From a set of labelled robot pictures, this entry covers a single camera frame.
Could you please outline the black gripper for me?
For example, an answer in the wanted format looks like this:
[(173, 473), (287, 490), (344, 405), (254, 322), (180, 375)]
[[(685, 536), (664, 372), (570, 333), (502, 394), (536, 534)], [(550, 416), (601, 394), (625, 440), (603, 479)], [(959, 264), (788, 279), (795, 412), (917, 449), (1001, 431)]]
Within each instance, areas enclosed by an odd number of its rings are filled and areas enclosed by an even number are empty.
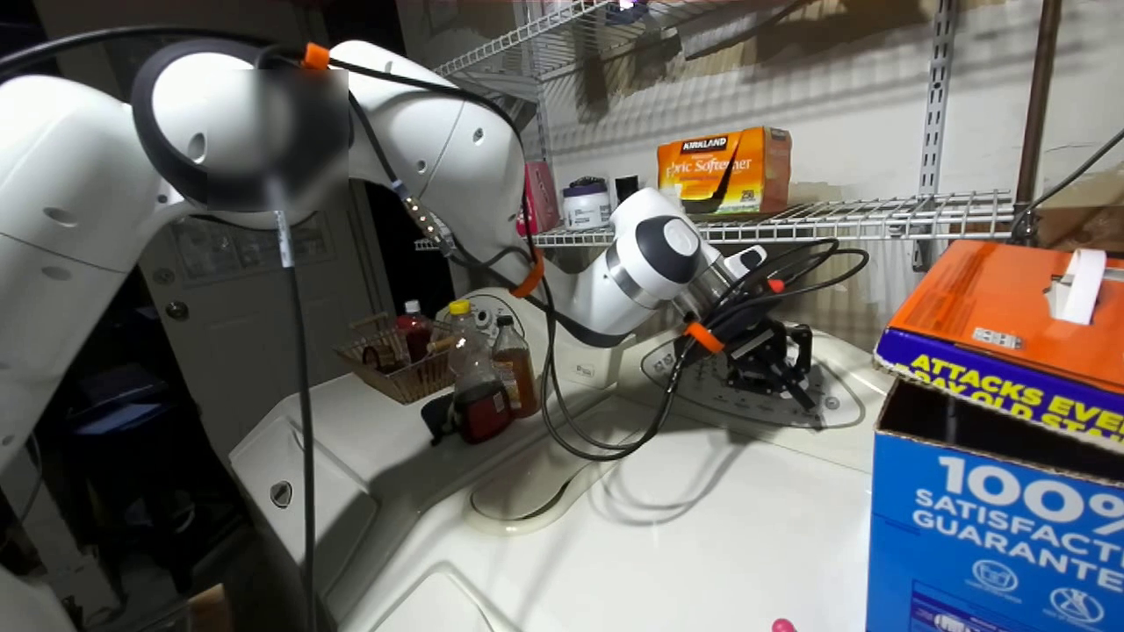
[(803, 378), (813, 372), (813, 330), (776, 320), (759, 322), (727, 353), (727, 384), (765, 397), (795, 397), (807, 405)]

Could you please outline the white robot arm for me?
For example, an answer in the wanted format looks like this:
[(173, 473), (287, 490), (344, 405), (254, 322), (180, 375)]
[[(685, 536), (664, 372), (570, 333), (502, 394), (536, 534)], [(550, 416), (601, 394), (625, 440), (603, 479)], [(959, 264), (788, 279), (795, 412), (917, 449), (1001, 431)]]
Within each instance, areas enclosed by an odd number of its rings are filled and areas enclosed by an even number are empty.
[(297, 61), (242, 39), (146, 55), (115, 99), (59, 75), (0, 83), (0, 443), (20, 449), (114, 294), (173, 222), (292, 233), (340, 183), (392, 190), (492, 286), (616, 344), (664, 303), (736, 307), (768, 257), (718, 248), (643, 185), (566, 274), (515, 230), (525, 147), (484, 99), (374, 42)]

